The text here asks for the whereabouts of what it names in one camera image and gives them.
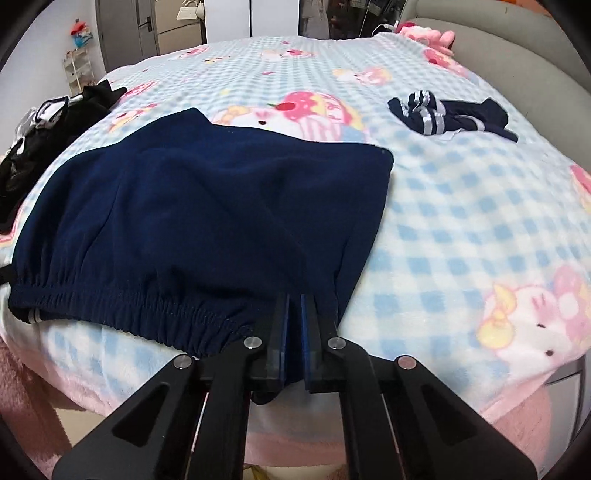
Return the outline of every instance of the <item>floor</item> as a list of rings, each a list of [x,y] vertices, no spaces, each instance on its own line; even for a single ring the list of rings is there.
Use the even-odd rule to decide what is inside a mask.
[[[57,414],[72,445],[78,443],[103,419],[100,415],[89,411],[61,410],[58,408]],[[265,470],[269,480],[324,480],[337,468],[337,465],[320,465],[298,468],[267,467]],[[250,471],[245,473],[244,480],[254,480]]]

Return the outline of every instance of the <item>checkered blanket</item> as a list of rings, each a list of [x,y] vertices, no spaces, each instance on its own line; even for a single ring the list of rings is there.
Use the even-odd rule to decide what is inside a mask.
[[[39,192],[60,165],[163,115],[197,107],[224,125],[372,142],[390,149],[396,163],[382,225],[340,334],[373,355],[414,355],[496,420],[591,345],[591,177],[490,85],[451,60],[434,64],[433,56],[394,34],[254,38],[115,70],[108,79],[129,92],[43,175],[14,231],[0,237],[0,263],[10,261]],[[519,142],[487,132],[437,138],[409,130],[387,102],[417,89],[440,99],[494,98]],[[84,322],[25,325],[10,314],[8,293],[8,286],[0,290],[6,343],[100,413],[177,353]],[[301,410],[300,397],[282,396],[282,408]],[[322,398],[306,401],[308,414],[298,425],[278,420],[273,403],[258,407],[249,428],[304,442],[341,438],[338,422],[327,425],[337,403]]]

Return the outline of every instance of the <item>pink plush toy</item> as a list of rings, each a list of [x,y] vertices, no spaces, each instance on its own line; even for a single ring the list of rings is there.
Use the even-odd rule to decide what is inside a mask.
[[[419,27],[412,22],[403,23],[397,28],[397,33],[403,37],[418,41],[427,47],[437,50],[444,55],[453,57],[453,52],[450,50],[456,34],[451,30],[441,33],[439,30],[432,28]]]

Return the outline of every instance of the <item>light blue checkered pattern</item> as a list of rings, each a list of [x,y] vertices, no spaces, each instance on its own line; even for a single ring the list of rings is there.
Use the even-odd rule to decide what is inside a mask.
[[[271,62],[260,55],[262,50],[288,48],[310,51],[314,57]],[[507,365],[475,336],[493,282],[548,286],[564,263],[589,281],[591,216],[571,184],[571,162],[486,82],[427,63],[423,48],[392,34],[339,42],[256,38],[211,45],[186,59],[170,54],[111,72],[108,78],[115,87],[151,80],[156,84],[117,106],[52,164],[26,200],[18,230],[44,184],[67,159],[113,144],[158,117],[198,107],[212,118],[232,105],[277,104],[298,90],[331,94],[360,114],[369,136],[390,149],[396,162],[382,226],[340,334],[374,355],[416,356],[482,409],[508,380]],[[369,67],[388,69],[392,80],[362,85],[339,82],[332,73]],[[273,74],[262,75],[268,71]],[[387,102],[417,89],[430,89],[441,99],[480,102],[493,97],[509,112],[508,128],[519,135],[519,143],[482,132],[441,140],[410,131],[390,113]],[[151,103],[158,105],[106,133],[115,116]],[[12,244],[0,245],[1,263],[10,261],[12,249]],[[176,354],[84,322],[22,324],[6,308],[7,296],[5,286],[3,337],[15,348],[41,352],[60,375],[94,391],[106,410]]]

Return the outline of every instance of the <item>metal screw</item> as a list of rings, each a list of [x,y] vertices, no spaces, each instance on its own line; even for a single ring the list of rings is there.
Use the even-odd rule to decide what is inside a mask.
[[[247,337],[244,339],[244,346],[246,348],[259,348],[262,345],[262,340],[259,337]]]
[[[340,350],[342,348],[345,348],[345,345],[347,345],[347,342],[345,342],[344,338],[332,337],[331,339],[329,339],[328,345],[333,350]]]
[[[193,360],[188,355],[179,355],[174,359],[173,365],[179,370],[182,370],[183,368],[189,367],[192,363]]]
[[[417,361],[408,355],[404,355],[398,359],[398,366],[404,370],[412,370],[417,366]]]

